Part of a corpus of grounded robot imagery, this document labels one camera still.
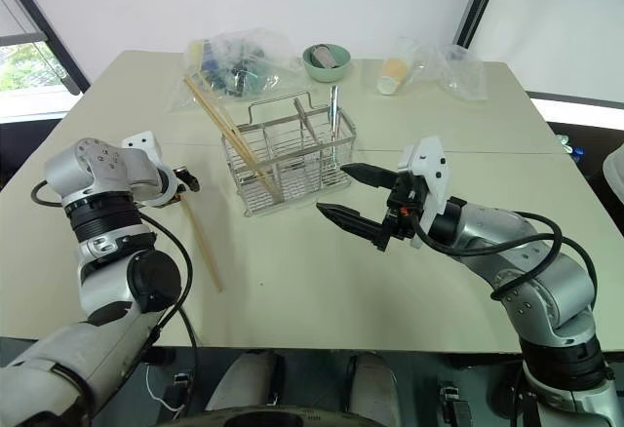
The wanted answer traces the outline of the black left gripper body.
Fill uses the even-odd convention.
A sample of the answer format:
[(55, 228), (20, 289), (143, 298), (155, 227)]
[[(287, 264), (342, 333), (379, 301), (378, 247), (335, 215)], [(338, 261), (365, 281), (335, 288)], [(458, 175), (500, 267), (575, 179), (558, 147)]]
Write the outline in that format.
[(175, 176), (182, 181), (191, 191), (199, 191), (200, 183), (198, 178), (193, 175), (186, 167), (174, 169)]

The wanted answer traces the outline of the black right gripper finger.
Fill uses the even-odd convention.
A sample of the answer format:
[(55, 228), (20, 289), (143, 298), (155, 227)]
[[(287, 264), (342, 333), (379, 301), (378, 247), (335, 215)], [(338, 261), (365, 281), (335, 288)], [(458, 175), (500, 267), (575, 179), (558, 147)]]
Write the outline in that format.
[(390, 236), (383, 231), (381, 223), (339, 204), (317, 203), (316, 208), (340, 229), (371, 242), (381, 252), (386, 251)]
[(398, 177), (395, 172), (365, 163), (346, 164), (340, 169), (355, 180), (375, 188), (392, 189)]

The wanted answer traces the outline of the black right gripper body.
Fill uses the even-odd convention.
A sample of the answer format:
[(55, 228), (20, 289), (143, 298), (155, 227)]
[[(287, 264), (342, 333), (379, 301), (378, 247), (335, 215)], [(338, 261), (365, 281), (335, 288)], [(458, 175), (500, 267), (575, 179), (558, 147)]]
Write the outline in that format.
[(382, 186), (390, 190), (382, 221), (382, 244), (391, 238), (412, 239), (425, 202), (425, 180), (409, 173), (383, 173)]

